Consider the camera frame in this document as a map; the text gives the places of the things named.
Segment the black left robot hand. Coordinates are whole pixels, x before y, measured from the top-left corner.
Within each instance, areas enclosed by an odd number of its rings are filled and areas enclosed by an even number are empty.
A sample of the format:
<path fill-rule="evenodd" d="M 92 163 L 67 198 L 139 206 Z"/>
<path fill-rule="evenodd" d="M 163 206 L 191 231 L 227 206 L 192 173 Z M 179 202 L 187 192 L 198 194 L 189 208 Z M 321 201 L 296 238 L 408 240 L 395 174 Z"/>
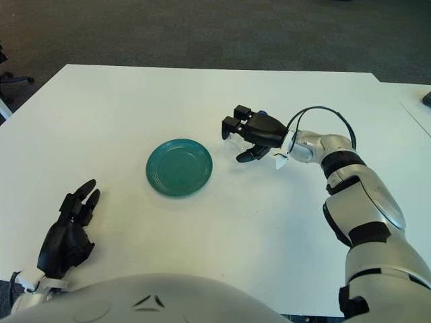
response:
<path fill-rule="evenodd" d="M 59 218 L 48 230 L 38 256 L 37 268 L 46 277 L 62 279 L 71 267 L 88 259 L 95 243 L 84 228 L 91 222 L 99 198 L 95 179 L 65 196 Z"/>

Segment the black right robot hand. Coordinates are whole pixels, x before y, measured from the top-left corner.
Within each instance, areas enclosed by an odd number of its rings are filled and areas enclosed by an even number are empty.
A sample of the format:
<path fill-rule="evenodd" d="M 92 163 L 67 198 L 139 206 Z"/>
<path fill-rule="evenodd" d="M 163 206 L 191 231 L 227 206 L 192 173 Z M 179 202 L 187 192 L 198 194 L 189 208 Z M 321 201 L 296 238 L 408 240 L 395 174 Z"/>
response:
<path fill-rule="evenodd" d="M 260 160 L 270 149 L 280 148 L 288 133 L 287 128 L 266 112 L 253 112 L 246 106 L 237 105 L 234 116 L 227 116 L 222 121 L 222 139 L 230 134 L 240 135 L 253 146 L 236 156 L 239 163 Z"/>

